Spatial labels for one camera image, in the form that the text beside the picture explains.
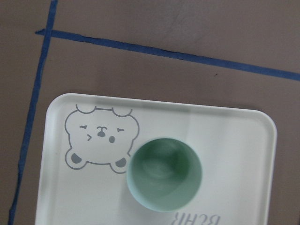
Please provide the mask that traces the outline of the white bear print tray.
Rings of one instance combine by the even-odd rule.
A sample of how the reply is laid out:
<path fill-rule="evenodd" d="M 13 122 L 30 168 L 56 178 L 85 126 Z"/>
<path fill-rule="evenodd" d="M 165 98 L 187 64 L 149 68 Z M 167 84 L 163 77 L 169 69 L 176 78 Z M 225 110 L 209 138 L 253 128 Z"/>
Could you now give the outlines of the white bear print tray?
<path fill-rule="evenodd" d="M 257 110 L 68 93 L 49 105 L 37 225 L 265 225 L 277 129 Z"/>

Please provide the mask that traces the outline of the pale green cup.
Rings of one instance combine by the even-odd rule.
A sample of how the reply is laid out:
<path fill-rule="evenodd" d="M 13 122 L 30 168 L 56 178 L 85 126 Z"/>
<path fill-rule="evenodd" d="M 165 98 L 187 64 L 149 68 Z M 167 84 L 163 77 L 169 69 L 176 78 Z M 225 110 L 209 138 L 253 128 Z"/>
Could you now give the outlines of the pale green cup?
<path fill-rule="evenodd" d="M 176 211 L 189 204 L 202 182 L 197 153 L 182 141 L 158 138 L 142 145 L 131 157 L 127 186 L 143 207 Z"/>

